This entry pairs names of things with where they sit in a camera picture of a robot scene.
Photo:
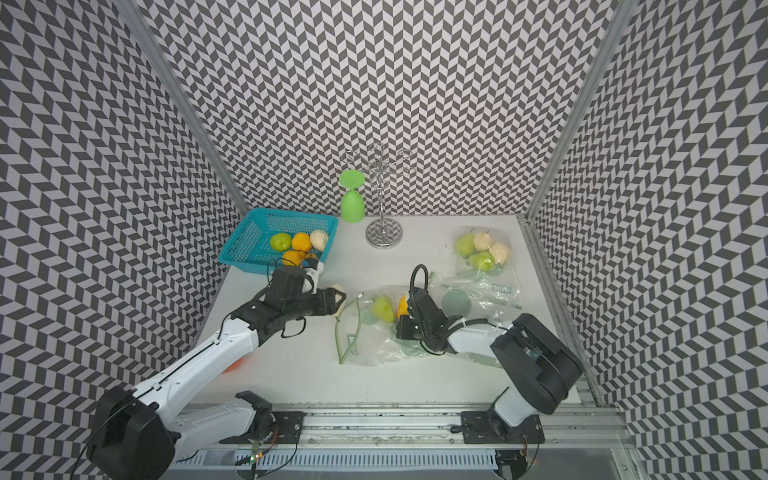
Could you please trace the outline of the zip-top bag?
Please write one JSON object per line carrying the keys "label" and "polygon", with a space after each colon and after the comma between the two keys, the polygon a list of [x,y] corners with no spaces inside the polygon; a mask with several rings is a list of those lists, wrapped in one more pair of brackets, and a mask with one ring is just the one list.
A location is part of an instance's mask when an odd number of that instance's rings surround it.
{"label": "zip-top bag", "polygon": [[[390,299],[395,311],[391,324],[379,321],[370,313],[376,296]],[[378,367],[381,365],[425,357],[427,353],[413,340],[399,340],[395,335],[397,307],[406,295],[406,287],[389,285],[358,293],[348,298],[335,315],[335,344],[340,365]]]}
{"label": "zip-top bag", "polygon": [[[469,256],[464,258],[455,253],[454,242],[468,232],[485,231],[494,242],[506,244],[511,255],[505,265],[496,264],[492,270],[481,272],[469,265]],[[507,233],[488,226],[463,225],[451,232],[447,247],[448,265],[432,272],[429,278],[429,289],[447,315],[486,318],[496,324],[508,325],[523,312],[520,281]]]}
{"label": "zip-top bag", "polygon": [[500,368],[501,364],[496,355],[492,351],[489,345],[480,345],[477,348],[472,348],[465,353],[465,356],[470,360],[478,364],[490,366],[494,368]]}

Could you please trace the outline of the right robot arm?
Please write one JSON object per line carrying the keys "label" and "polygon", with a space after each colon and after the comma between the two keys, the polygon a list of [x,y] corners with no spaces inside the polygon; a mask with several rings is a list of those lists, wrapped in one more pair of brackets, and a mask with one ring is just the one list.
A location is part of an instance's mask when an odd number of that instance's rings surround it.
{"label": "right robot arm", "polygon": [[427,290],[413,288],[396,337],[430,354],[473,354],[497,361],[512,382],[494,400],[491,420],[517,427],[535,414],[552,414],[584,373],[577,356],[535,316],[504,326],[488,318],[449,316]]}

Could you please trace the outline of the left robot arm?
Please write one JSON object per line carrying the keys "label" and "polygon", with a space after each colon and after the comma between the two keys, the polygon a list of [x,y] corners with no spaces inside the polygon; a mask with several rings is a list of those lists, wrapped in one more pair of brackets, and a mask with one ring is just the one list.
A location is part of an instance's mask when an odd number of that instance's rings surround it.
{"label": "left robot arm", "polygon": [[130,389],[115,387],[97,402],[83,449],[111,479],[158,479],[176,461],[222,440],[274,442],[279,427],[272,404],[251,391],[187,414],[199,392],[287,323],[336,314],[346,294],[319,288],[323,266],[283,266],[248,302],[227,314],[207,340]]}

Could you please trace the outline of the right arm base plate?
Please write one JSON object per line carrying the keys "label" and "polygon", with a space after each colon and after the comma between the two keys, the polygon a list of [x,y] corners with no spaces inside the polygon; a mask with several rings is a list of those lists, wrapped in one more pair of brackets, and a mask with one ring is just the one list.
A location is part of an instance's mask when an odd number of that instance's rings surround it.
{"label": "right arm base plate", "polygon": [[518,426],[509,426],[494,411],[462,411],[460,429],[465,444],[528,444],[545,442],[538,415],[527,417]]}

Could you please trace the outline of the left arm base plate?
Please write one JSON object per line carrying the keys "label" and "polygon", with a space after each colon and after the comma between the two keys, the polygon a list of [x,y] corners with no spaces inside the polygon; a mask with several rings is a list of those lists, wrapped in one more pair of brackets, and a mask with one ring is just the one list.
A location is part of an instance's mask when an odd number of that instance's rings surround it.
{"label": "left arm base plate", "polygon": [[268,446],[296,444],[304,427],[306,413],[302,411],[273,411],[269,415],[258,414],[254,423],[239,436],[225,438],[222,445],[266,443]]}

